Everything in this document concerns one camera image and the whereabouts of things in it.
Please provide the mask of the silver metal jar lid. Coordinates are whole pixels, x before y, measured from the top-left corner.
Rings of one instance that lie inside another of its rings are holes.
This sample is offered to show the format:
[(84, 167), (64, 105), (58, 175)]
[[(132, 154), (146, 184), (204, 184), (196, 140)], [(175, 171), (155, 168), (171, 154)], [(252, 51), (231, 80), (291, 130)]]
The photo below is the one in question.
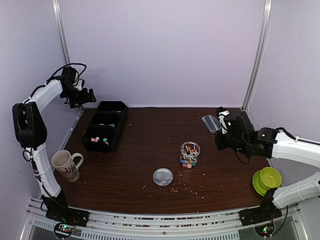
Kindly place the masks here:
[(158, 168), (153, 173), (152, 179), (158, 186), (167, 186), (173, 181), (174, 175), (168, 168)]

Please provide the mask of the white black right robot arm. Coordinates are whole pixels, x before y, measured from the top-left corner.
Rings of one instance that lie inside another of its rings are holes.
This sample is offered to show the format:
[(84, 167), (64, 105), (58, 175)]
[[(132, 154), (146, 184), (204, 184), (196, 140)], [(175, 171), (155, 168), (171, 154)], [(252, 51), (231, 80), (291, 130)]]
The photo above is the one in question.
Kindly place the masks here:
[[(320, 143), (293, 136), (284, 127), (263, 127), (255, 130), (245, 111), (230, 112), (219, 107), (216, 110), (221, 130), (215, 135), (218, 150), (232, 149), (246, 158), (260, 156), (267, 159), (291, 160), (314, 167), (320, 166)], [(265, 202), (256, 210), (259, 220), (268, 220), (276, 208), (282, 209), (320, 195), (320, 173), (285, 187), (267, 190)]]

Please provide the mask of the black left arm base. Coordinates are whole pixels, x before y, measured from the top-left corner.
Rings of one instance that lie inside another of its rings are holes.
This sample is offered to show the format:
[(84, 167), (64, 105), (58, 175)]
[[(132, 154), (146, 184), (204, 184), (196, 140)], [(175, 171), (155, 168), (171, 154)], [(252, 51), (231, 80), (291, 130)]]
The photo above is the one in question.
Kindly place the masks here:
[(71, 208), (65, 194), (61, 191), (57, 197), (41, 196), (46, 207), (45, 217), (58, 223), (73, 227), (86, 227), (90, 213), (86, 210)]

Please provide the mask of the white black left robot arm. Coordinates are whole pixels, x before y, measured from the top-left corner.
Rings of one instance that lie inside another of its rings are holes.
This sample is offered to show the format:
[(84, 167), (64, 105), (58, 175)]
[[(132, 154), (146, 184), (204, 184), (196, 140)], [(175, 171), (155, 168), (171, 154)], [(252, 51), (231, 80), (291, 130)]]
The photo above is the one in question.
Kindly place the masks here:
[(85, 87), (83, 71), (76, 70), (77, 63), (58, 68), (42, 85), (37, 86), (23, 102), (12, 107), (14, 134), (23, 149), (25, 161), (32, 166), (41, 193), (46, 198), (57, 198), (62, 190), (56, 181), (46, 150), (48, 131), (42, 111), (60, 97), (71, 109), (97, 101), (93, 89)]

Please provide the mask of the clear plastic jar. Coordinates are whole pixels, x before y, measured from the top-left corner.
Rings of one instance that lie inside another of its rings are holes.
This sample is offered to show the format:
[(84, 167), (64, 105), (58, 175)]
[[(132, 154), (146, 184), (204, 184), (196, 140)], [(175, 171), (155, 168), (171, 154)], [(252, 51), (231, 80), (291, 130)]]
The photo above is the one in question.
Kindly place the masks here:
[(185, 169), (195, 168), (201, 153), (200, 145), (193, 141), (184, 142), (180, 146), (179, 163)]

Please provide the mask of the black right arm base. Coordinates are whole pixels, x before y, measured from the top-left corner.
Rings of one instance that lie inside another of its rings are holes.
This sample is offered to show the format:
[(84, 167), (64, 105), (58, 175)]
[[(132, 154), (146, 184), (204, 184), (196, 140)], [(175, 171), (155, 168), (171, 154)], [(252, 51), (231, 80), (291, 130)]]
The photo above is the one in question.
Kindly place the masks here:
[(254, 229), (259, 237), (273, 237), (276, 230), (275, 219), (282, 216), (282, 211), (273, 204), (276, 188), (268, 190), (258, 207), (241, 210), (239, 218), (242, 226), (255, 225)]

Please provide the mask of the silver metal scoop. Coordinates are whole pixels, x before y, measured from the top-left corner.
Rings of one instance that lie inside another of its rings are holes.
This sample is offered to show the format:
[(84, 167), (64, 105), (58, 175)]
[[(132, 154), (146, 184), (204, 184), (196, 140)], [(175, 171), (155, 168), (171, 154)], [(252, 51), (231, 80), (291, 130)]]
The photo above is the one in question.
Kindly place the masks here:
[(220, 122), (213, 115), (205, 115), (201, 120), (211, 134), (216, 134), (222, 129)]

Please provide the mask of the black three-compartment candy tray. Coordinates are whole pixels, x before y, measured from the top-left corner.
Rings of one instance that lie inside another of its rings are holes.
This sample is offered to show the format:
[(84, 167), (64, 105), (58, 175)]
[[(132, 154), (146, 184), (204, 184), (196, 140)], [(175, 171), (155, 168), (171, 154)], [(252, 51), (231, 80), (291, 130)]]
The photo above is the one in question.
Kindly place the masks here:
[(82, 135), (84, 149), (104, 154), (114, 152), (128, 109), (122, 101), (101, 101)]

